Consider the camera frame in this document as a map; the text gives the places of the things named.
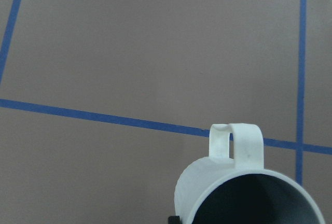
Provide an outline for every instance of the blue tape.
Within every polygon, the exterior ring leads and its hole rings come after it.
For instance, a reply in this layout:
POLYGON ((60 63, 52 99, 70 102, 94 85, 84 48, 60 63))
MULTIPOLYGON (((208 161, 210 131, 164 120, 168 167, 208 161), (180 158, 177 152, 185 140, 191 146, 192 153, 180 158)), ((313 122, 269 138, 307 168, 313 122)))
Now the blue tape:
POLYGON ((209 130, 204 130, 200 128, 185 127, 183 125, 160 123, 160 122, 154 122, 142 119, 132 119, 132 118, 119 117, 114 115, 90 113, 87 111, 79 111, 79 110, 60 108, 54 106, 37 105, 26 102, 0 99, 0 107, 12 108, 24 111, 32 111, 35 113, 51 114, 51 115, 70 117, 76 119, 122 124, 131 127, 140 127, 140 128, 147 128, 159 131, 183 133, 183 134, 202 136, 202 137, 209 136, 209 130))
POLYGON ((0 84, 2 81, 3 73, 6 66, 7 56, 9 52, 10 42, 12 34, 14 32, 14 27, 17 19, 17 14, 19 12, 21 0, 13 0, 11 5, 11 10, 9 13, 7 26, 2 40, 1 50, 0 50, 0 84))
MULTIPOLYGON (((119 117, 114 115, 91 113, 88 111, 79 111, 79 110, 73 110, 61 107, 45 106, 45 105, 38 105, 38 104, 5 100, 5 99, 0 99, 0 107, 23 110, 23 111, 31 111, 40 114, 50 114, 50 115, 70 117, 76 119, 106 122, 112 124, 122 124, 132 127, 182 133, 182 134, 201 136, 201 137, 209 136, 209 130, 200 129, 200 128, 186 127, 183 125, 167 124, 167 123, 154 122, 142 119, 132 119, 132 118, 119 117)), ((292 149, 292 150, 296 150, 297 148, 297 144, 295 142, 279 141, 270 138, 264 138, 264 144, 266 146, 292 149)), ((304 148, 306 151, 332 155, 332 148, 330 147, 305 145, 304 148)))
POLYGON ((332 147, 304 144, 303 150, 308 152, 332 155, 332 147))
POLYGON ((305 82, 306 82, 306 21, 307 0, 300 0, 300 32, 299 32, 299 67, 297 93, 297 126, 296 126, 296 181, 302 185, 303 171, 303 126, 305 111, 305 82))

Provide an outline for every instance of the cup opening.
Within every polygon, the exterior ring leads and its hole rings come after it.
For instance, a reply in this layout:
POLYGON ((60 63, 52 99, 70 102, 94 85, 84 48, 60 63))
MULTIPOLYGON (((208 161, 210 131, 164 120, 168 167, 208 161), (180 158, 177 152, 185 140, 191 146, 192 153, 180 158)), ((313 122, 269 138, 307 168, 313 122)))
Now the cup opening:
POLYGON ((274 176, 248 174, 216 188, 198 208, 192 224, 318 224, 310 202, 274 176))

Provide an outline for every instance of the white handle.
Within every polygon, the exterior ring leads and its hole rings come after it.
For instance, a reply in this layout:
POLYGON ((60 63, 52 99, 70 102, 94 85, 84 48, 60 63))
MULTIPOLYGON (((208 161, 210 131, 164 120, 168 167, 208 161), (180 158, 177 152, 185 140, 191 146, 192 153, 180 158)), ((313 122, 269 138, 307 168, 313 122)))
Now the white handle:
POLYGON ((233 134, 235 168, 263 169, 264 141, 254 124, 213 124, 210 128, 209 157, 229 158, 229 135, 233 134))

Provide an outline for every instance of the black object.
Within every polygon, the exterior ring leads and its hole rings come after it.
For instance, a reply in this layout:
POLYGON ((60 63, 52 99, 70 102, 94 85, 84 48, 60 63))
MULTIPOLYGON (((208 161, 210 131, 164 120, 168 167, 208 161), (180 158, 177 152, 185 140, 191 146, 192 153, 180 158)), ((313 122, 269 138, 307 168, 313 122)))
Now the black object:
POLYGON ((180 216, 170 216, 170 217, 168 217, 168 224, 181 224, 180 216))

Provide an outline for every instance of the white plastic cup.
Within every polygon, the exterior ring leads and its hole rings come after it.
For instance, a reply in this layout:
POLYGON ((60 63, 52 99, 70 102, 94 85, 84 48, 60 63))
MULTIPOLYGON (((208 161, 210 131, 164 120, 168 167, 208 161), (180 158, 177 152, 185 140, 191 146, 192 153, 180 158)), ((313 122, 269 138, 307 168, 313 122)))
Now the white plastic cup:
POLYGON ((174 194, 182 224, 325 224, 295 181, 264 169, 264 142, 253 124, 213 124, 209 156, 189 165, 174 194), (234 159, 229 158, 233 134, 234 159))

